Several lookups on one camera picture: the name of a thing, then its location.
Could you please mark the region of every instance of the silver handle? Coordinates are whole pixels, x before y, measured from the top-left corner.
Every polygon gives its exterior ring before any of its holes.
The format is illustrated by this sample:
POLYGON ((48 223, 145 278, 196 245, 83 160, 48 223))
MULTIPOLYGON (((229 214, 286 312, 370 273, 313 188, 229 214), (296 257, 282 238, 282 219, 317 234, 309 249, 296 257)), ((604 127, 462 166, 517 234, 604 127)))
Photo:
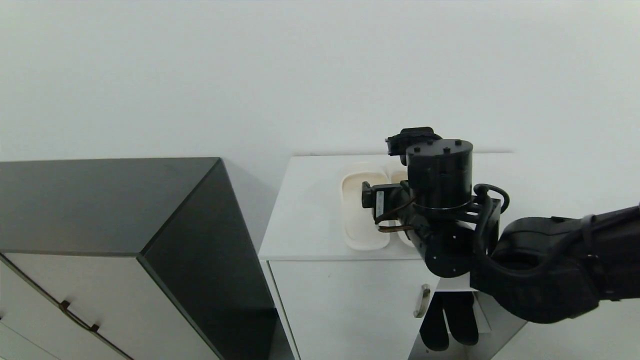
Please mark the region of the silver handle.
POLYGON ((417 309, 413 312, 413 316, 415 318, 423 318, 427 313, 427 308, 429 307, 429 296, 431 295, 431 289, 429 289, 429 285, 422 285, 420 289, 420 300, 418 300, 417 309))

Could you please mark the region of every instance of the cabinet top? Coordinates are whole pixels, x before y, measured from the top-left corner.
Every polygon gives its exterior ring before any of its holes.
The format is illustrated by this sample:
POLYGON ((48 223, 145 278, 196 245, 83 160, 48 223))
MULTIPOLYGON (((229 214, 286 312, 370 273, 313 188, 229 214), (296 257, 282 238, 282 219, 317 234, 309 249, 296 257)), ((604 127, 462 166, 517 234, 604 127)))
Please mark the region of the cabinet top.
POLYGON ((0 252, 136 255, 219 161, 0 163, 0 252))
MULTIPOLYGON (((513 173, 515 157, 514 154, 475 154, 473 182, 494 184, 511 193, 519 176, 513 173)), ((400 159, 386 155, 291 158, 260 248, 260 259, 420 259, 418 252, 403 244, 396 234, 391 234, 389 245, 381 250, 356 251, 345 244, 340 182, 343 169, 359 161, 384 166, 390 161, 399 163, 400 159)), ((519 209, 525 208, 518 207, 516 200, 503 215, 503 224, 526 216, 519 209)))

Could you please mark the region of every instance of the label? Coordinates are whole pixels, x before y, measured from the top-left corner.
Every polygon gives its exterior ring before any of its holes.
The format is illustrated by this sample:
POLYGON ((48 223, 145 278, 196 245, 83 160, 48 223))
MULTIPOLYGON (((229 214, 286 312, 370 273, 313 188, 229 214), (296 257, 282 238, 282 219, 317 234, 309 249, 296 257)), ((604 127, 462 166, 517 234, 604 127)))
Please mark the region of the label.
POLYGON ((385 192, 376 192, 376 218, 385 213, 385 192))

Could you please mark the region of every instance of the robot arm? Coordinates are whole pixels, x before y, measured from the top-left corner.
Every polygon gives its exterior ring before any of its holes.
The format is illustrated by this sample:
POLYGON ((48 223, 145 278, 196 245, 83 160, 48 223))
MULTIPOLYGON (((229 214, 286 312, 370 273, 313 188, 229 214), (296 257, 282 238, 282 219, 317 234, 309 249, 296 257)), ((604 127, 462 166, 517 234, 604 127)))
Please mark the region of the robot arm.
POLYGON ((434 274, 470 272, 471 287, 537 323, 575 318, 600 300, 640 297, 639 206, 582 219, 521 218, 498 238, 509 196, 488 184, 472 187, 471 143, 429 127, 404 129, 387 143, 408 180, 363 183, 362 206, 376 224, 400 220, 379 230, 405 231, 434 274))

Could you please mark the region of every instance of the cable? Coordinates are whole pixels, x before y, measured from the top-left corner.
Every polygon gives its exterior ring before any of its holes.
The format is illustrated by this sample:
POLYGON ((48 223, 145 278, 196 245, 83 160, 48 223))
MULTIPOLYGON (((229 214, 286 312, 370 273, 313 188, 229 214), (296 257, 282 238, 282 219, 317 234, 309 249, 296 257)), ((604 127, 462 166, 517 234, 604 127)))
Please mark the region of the cable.
POLYGON ((406 208, 407 206, 411 205, 415 199, 418 198, 418 194, 415 194, 411 199, 409 199, 409 201, 405 202, 404 204, 398 206, 395 209, 391 209, 389 211, 387 211, 386 213, 383 213, 382 215, 378 216, 377 218, 374 219, 374 223, 376 225, 378 225, 378 231, 381 233, 397 233, 399 231, 407 231, 407 230, 413 230, 413 226, 410 225, 398 225, 398 226, 382 226, 379 225, 381 222, 386 221, 386 220, 391 220, 390 217, 397 213, 398 211, 406 208))
MULTIPOLYGON (((480 210, 480 221, 478 221, 476 231, 474 232, 474 252, 476 253, 476 256, 480 263, 487 268, 510 277, 517 277, 519 279, 532 279, 534 277, 544 275, 549 269, 551 269, 551 266, 555 265, 558 262, 559 258, 564 254, 569 246, 571 246, 575 241, 581 239, 582 229, 578 229, 568 233, 556 244, 556 246, 554 246, 549 256, 547 256, 540 265, 532 269, 513 270, 498 264, 486 253, 486 242, 483 236, 486 230, 486 225, 489 222, 489 218, 491 217, 493 208, 492 202, 490 198, 488 199, 488 196, 486 194, 488 190, 490 190, 490 188, 485 186, 484 184, 478 184, 474 187, 474 191, 476 192, 476 194, 478 194, 478 197, 483 202, 482 209, 480 210)), ((594 222, 591 225, 591 231, 606 229, 607 227, 618 224, 622 221, 626 221, 634 216, 638 216, 638 214, 640 214, 638 210, 639 208, 629 208, 628 211, 624 211, 610 218, 594 222)))
POLYGON ((509 208, 509 203, 510 203, 511 200, 509 199, 509 194, 506 191, 504 191, 503 189, 499 188, 498 186, 494 186, 494 185, 476 184, 474 186, 474 192, 476 194, 478 194, 478 196, 486 195, 486 191, 483 192, 482 188, 486 188, 487 190, 491 190, 491 191, 499 193, 502 196, 502 198, 504 199, 504 201, 502 202, 502 206, 500 207, 500 214, 502 214, 505 211, 507 211, 507 209, 509 208))

